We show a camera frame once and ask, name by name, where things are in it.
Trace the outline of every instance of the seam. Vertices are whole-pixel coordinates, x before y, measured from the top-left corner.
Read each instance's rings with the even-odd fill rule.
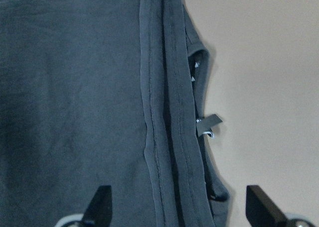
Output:
[[[171,33],[173,33],[173,29],[171,28],[172,27],[172,24],[171,24],[171,19],[172,19],[172,7],[171,7],[171,1],[168,3],[169,4],[169,11],[170,11],[170,19],[169,19],[169,27],[170,27],[170,30],[171,30]],[[175,40],[175,35],[172,35],[170,36],[171,38],[171,53],[172,54],[176,54],[177,53],[177,50],[176,50],[176,40]],[[179,82],[178,82],[178,79],[177,79],[177,76],[179,76],[179,70],[177,69],[177,72],[178,74],[176,75],[176,60],[175,60],[175,55],[172,56],[172,60],[173,60],[173,74],[174,74],[174,78],[176,80],[176,83],[175,86],[179,86],[180,88],[180,85],[179,85]],[[193,176],[193,173],[191,171],[191,168],[189,168],[189,166],[191,166],[191,164],[188,162],[187,158],[189,158],[189,155],[187,153],[187,151],[184,149],[184,141],[183,141],[183,138],[182,136],[184,135],[184,130],[183,130],[183,124],[182,124],[182,119],[184,119],[184,112],[183,110],[180,109],[180,106],[181,106],[181,102],[180,102],[180,97],[179,97],[179,88],[176,89],[176,94],[177,94],[177,101],[178,101],[178,132],[179,132],[179,140],[180,140],[180,143],[181,143],[181,150],[182,150],[182,153],[185,157],[185,163],[186,163],[186,168],[187,168],[187,180],[188,180],[188,184],[189,184],[189,192],[190,192],[190,196],[191,196],[191,202],[192,202],[192,205],[193,205],[193,208],[194,208],[194,212],[198,213],[198,208],[197,208],[197,205],[195,204],[195,201],[194,201],[194,190],[193,190],[193,180],[192,180],[192,176]],[[197,223],[202,226],[201,222],[200,222],[200,219],[199,219],[199,216],[196,215],[196,220],[197,220]]]
[[[150,8],[150,24],[149,24],[149,89],[150,89],[150,113],[151,113],[151,120],[152,120],[152,129],[153,129],[153,139],[154,139],[154,156],[155,156],[155,164],[156,169],[158,173],[158,181],[159,181],[159,196],[160,196],[160,205],[162,208],[162,217],[163,217],[163,223],[164,227],[166,226],[166,216],[164,211],[164,200],[163,200],[163,191],[162,191],[162,180],[161,180],[161,174],[160,174],[160,162],[159,162],[159,152],[157,148],[157,137],[155,132],[155,124],[154,124],[154,111],[152,109],[153,106],[153,97],[152,97],[152,27],[153,27],[153,11],[154,11],[154,5],[153,0],[151,0],[151,8]]]

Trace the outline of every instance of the cloth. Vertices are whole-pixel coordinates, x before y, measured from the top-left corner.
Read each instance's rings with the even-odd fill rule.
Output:
[[[111,227],[225,226],[208,56],[181,0],[0,0],[0,226],[54,226],[100,185]]]

